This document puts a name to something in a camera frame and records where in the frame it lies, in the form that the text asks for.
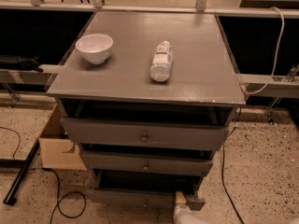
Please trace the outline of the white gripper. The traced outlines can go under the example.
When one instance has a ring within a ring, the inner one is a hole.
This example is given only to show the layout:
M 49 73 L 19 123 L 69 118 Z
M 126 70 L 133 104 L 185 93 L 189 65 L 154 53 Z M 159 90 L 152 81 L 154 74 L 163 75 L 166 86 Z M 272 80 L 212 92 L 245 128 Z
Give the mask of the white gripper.
M 192 216 L 191 209 L 186 205 L 187 201 L 181 191 L 176 192 L 176 204 L 174 209 L 173 219 L 174 224 L 189 224 Z

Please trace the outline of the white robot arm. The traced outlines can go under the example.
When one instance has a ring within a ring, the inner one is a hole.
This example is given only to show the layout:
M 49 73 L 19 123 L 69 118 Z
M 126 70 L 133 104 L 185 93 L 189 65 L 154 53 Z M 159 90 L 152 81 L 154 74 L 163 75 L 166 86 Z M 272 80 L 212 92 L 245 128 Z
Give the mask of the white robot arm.
M 187 205 L 187 199 L 183 192 L 177 191 L 175 194 L 175 207 L 173 211 L 174 224 L 212 224 L 197 216 Z M 285 223 L 270 223 L 262 221 L 259 224 L 299 224 L 299 217 L 293 217 Z

